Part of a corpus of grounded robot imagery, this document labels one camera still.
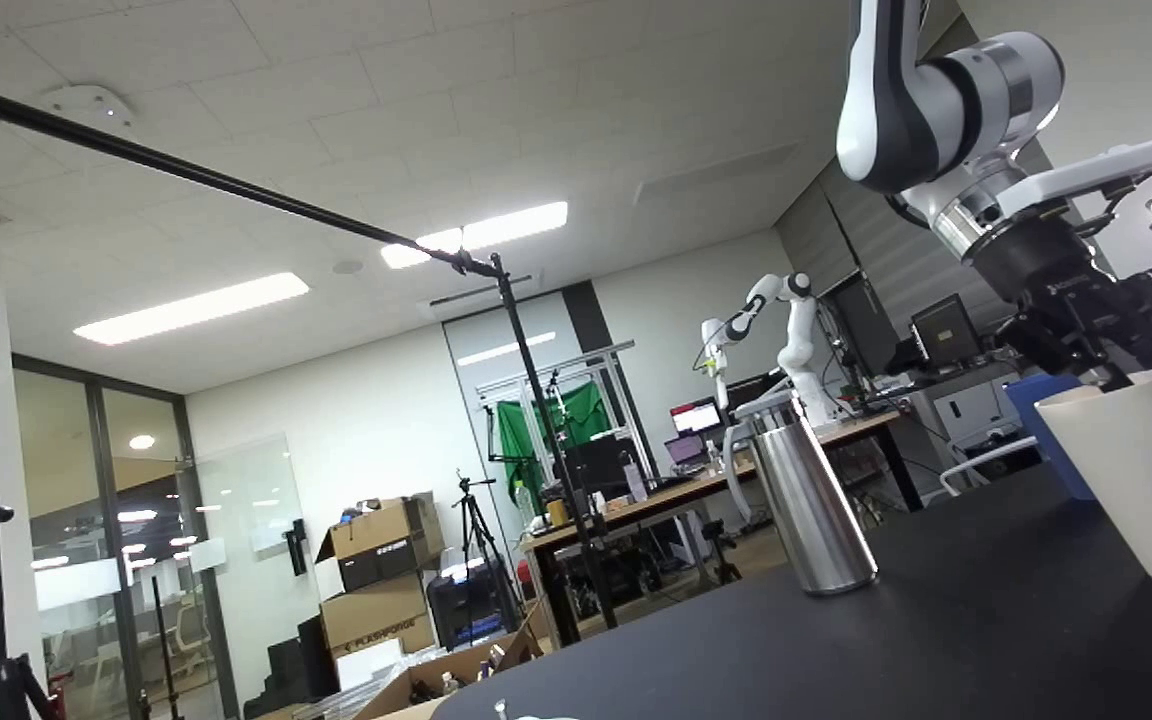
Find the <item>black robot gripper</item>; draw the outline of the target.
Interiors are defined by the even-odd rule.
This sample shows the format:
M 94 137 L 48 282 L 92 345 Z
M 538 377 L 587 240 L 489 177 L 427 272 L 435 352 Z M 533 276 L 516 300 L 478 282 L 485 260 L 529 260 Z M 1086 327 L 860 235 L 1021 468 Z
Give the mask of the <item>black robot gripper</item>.
M 1114 282 L 1063 220 L 1021 220 L 971 252 L 971 270 L 1013 307 L 996 342 L 1049 377 L 1125 390 L 1120 356 L 1152 369 L 1152 272 Z

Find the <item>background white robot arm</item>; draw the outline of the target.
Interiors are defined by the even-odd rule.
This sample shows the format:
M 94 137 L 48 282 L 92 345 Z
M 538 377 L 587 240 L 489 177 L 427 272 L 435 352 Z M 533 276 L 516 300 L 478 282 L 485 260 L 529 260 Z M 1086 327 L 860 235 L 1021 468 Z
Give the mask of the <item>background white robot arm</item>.
M 839 403 L 823 392 L 821 374 L 813 369 L 815 356 L 815 295 L 805 272 L 763 272 L 739 300 L 733 317 L 713 317 L 698 324 L 698 356 L 695 369 L 713 379 L 714 403 L 733 409 L 724 390 L 726 347 L 742 345 L 761 317 L 772 317 L 767 364 L 790 390 L 800 418 L 813 427 L 834 427 Z

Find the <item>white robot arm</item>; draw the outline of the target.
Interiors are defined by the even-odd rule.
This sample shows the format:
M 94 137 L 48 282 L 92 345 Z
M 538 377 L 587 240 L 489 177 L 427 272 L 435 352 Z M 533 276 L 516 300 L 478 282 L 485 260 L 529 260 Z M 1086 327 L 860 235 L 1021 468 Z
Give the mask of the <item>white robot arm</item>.
M 1063 169 L 1024 149 L 1056 120 L 1063 55 L 1034 32 L 918 51 L 924 0 L 857 0 L 834 165 L 924 226 L 1005 303 L 996 342 L 1099 392 L 1152 369 L 1152 272 L 1120 276 L 1094 232 L 1152 180 L 1152 142 Z

